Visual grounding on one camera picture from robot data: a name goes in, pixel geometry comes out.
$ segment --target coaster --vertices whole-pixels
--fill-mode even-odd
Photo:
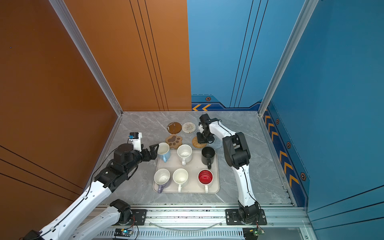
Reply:
[[[177,149],[178,147],[183,145],[182,140],[183,140],[182,137],[176,134],[171,134],[166,138],[166,143],[169,145],[170,148]]]
[[[178,122],[171,122],[168,124],[167,130],[171,134],[179,133],[181,131],[181,124]]]
[[[223,146],[223,141],[217,137],[216,135],[214,135],[214,142],[213,143],[209,143],[209,146],[213,149],[219,149],[221,148],[221,146]]]
[[[181,129],[183,130],[183,132],[192,133],[196,130],[196,126],[192,122],[186,122],[183,124],[183,127]]]
[[[197,142],[197,137],[194,137],[192,139],[192,145],[195,147],[195,148],[203,148],[205,147],[207,144],[206,143],[203,143],[203,144],[200,144]]]

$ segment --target ceramic mug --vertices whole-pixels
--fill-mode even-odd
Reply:
[[[187,144],[183,144],[177,149],[177,155],[181,161],[181,165],[185,166],[192,160],[192,148]]]
[[[157,193],[162,193],[163,189],[166,187],[169,187],[171,183],[171,181],[169,180],[170,173],[165,168],[157,170],[153,179],[155,180],[155,183],[159,185],[159,188],[157,189]]]
[[[201,150],[201,161],[204,165],[208,166],[208,169],[212,168],[212,163],[214,162],[215,150],[211,147],[205,147]]]
[[[179,168],[173,173],[173,181],[179,185],[177,191],[181,192],[181,188],[188,183],[188,172],[183,168]]]
[[[167,143],[159,143],[159,148],[157,149],[157,157],[163,159],[164,162],[167,162],[170,157],[169,145]]]
[[[200,186],[205,189],[205,193],[209,193],[209,187],[212,185],[214,176],[209,170],[201,170],[197,175]]]

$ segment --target robotic arm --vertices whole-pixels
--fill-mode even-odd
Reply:
[[[225,160],[235,174],[238,187],[240,219],[244,224],[251,224],[258,217],[260,208],[252,191],[249,176],[251,154],[244,134],[231,131],[221,124],[221,120],[210,119],[208,114],[200,117],[199,131],[197,133],[198,143],[213,142],[214,135],[223,139]]]
[[[90,240],[100,229],[105,229],[116,222],[128,222],[132,212],[129,204],[118,199],[110,204],[103,213],[77,228],[91,211],[116,188],[133,175],[128,174],[139,163],[157,157],[158,144],[149,146],[150,151],[142,149],[142,134],[131,132],[128,143],[121,144],[114,151],[114,158],[100,171],[90,186],[60,216],[43,227],[40,232],[30,231],[23,240]]]

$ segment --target beige tray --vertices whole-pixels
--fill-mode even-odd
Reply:
[[[163,192],[178,192],[178,184],[173,181],[173,173],[176,169],[184,168],[188,172],[188,184],[181,189],[181,193],[205,193],[205,189],[199,184],[197,175],[201,170],[208,169],[207,165],[201,162],[201,151],[192,151],[192,160],[186,166],[181,165],[181,161],[177,157],[177,150],[170,150],[170,158],[167,162],[163,159],[157,159],[156,171],[165,168],[170,172],[171,184],[164,188]],[[215,154],[214,162],[210,170],[213,175],[212,185],[209,187],[209,193],[217,193],[220,189],[218,180],[218,163],[217,154]],[[158,185],[153,181],[153,191],[157,192]]]

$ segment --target mounting plate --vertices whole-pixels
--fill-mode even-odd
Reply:
[[[126,224],[120,225],[118,223],[115,224],[115,226],[131,226],[133,223],[133,217],[135,217],[135,225],[137,226],[143,226],[145,219],[147,217],[147,210],[146,209],[131,209],[132,216]]]
[[[256,225],[256,221],[259,221],[257,222],[258,225],[267,225],[266,217],[263,209],[260,210],[260,214],[261,214],[260,221],[259,221],[259,216],[256,216],[256,220],[250,225]],[[241,222],[238,209],[226,209],[225,216],[227,218],[226,220],[227,225],[246,225]]]

